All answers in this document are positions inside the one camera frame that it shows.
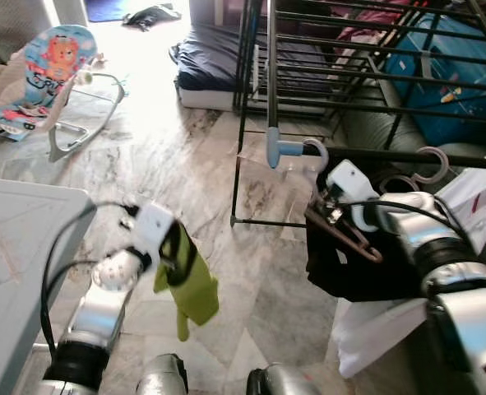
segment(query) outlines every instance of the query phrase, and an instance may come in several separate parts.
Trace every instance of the navy blue sheet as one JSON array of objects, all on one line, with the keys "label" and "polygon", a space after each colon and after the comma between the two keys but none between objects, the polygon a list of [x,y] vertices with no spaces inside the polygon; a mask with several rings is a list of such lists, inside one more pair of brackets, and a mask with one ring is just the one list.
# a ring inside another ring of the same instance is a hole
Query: navy blue sheet
[{"label": "navy blue sheet", "polygon": [[[266,47],[266,35],[258,35],[257,44]],[[314,54],[286,53],[282,49],[309,51]],[[235,88],[235,69],[237,67],[238,31],[233,27],[193,26],[187,38],[170,50],[173,60],[178,65],[178,85],[188,91],[228,91]],[[304,45],[280,43],[278,58],[283,63],[299,64],[296,61],[311,61],[308,66],[326,67],[325,58],[319,48]],[[288,77],[325,78],[301,72],[281,72]],[[282,86],[324,89],[317,82],[281,81]]]}]

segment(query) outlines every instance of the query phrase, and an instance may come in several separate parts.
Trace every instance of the marble floor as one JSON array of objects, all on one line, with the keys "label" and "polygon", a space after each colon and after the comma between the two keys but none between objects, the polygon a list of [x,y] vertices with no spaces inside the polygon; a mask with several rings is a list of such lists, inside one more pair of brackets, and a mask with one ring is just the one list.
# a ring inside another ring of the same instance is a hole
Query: marble floor
[{"label": "marble floor", "polygon": [[[161,24],[149,33],[119,22],[91,29],[109,59],[105,68],[123,81],[127,97],[89,146],[54,164],[48,163],[46,135],[31,135],[21,143],[0,138],[0,178],[83,188],[96,202],[152,199],[169,207],[219,278],[220,296],[219,313],[208,324],[192,327],[190,340],[180,342],[171,295],[154,295],[153,273],[143,276],[127,307],[100,393],[133,394],[143,364],[164,352],[184,358],[195,395],[243,394],[248,372],[271,362],[298,366],[324,395],[414,393],[398,348],[353,379],[340,377],[330,339],[336,300],[306,279],[302,230],[230,227],[238,118],[179,104],[167,51],[186,32],[186,21]],[[88,89],[102,87],[95,83]],[[84,100],[73,95],[64,116],[90,126],[105,107]],[[252,118],[248,128],[262,130],[265,122]],[[281,127],[329,133],[325,125],[308,122]],[[286,159],[271,170],[264,144],[263,135],[247,135],[237,214],[301,221],[311,188],[303,167],[317,165],[317,159]],[[118,227],[120,216],[111,208],[99,212],[78,257],[101,258],[124,245],[128,234]],[[68,274],[51,312],[56,336],[87,283],[85,269]],[[48,361],[44,353],[29,360],[33,369],[25,377],[23,393],[35,393]]]}]

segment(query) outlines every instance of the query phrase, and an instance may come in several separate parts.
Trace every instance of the green cloth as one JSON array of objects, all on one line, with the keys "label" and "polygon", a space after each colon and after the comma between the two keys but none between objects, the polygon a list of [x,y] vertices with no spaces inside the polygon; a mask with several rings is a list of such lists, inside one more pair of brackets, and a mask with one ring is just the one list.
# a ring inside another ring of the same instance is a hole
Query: green cloth
[{"label": "green cloth", "polygon": [[197,325],[203,325],[219,310],[217,296],[218,281],[210,274],[206,261],[197,252],[195,244],[187,235],[184,226],[178,226],[177,245],[167,240],[162,245],[161,258],[173,257],[170,261],[176,261],[178,267],[187,267],[189,275],[183,282],[172,285],[172,269],[160,264],[155,276],[153,291],[160,292],[169,288],[177,305],[177,331],[178,339],[185,342],[189,338],[187,319],[190,318]]}]

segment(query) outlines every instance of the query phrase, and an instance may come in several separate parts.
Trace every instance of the baby rocker seat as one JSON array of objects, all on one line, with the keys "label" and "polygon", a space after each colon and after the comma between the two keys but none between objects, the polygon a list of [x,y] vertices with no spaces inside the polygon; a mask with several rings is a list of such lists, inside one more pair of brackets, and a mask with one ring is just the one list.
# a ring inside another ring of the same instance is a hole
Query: baby rocker seat
[{"label": "baby rocker seat", "polygon": [[[64,25],[46,30],[13,55],[0,74],[0,134],[20,141],[29,132],[49,131],[51,162],[89,142],[105,127],[124,97],[124,89],[117,78],[103,73],[93,73],[92,76],[113,79],[118,87],[116,98],[72,89],[76,73],[96,53],[95,38],[85,27]],[[96,130],[90,132],[82,127],[58,122],[71,91],[113,103]],[[80,133],[81,137],[61,148],[56,139],[57,128]]]}]

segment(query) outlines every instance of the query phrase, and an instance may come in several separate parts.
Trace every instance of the blue luggage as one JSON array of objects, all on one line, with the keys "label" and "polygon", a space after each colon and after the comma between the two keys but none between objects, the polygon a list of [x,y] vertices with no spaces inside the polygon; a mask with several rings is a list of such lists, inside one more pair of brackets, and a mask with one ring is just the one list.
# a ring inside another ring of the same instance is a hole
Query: blue luggage
[{"label": "blue luggage", "polygon": [[[433,18],[433,14],[425,14],[416,26],[429,29],[433,23]],[[480,30],[476,30],[447,16],[441,16],[437,30],[449,30],[457,33],[483,36]],[[419,52],[424,47],[426,37],[426,33],[411,31],[396,47]],[[486,42],[434,35],[429,51],[431,53],[486,59]],[[411,55],[392,54],[385,65],[387,73],[401,76],[413,76],[415,68],[414,57]],[[486,65],[483,64],[430,58],[429,71],[431,76],[437,79],[486,85]],[[409,82],[394,81],[393,83],[403,99]],[[451,114],[470,114],[486,118],[486,91],[457,86],[415,83],[406,107],[430,109]],[[486,123],[425,115],[415,115],[414,120],[430,145],[440,146],[448,142],[486,144]]]}]

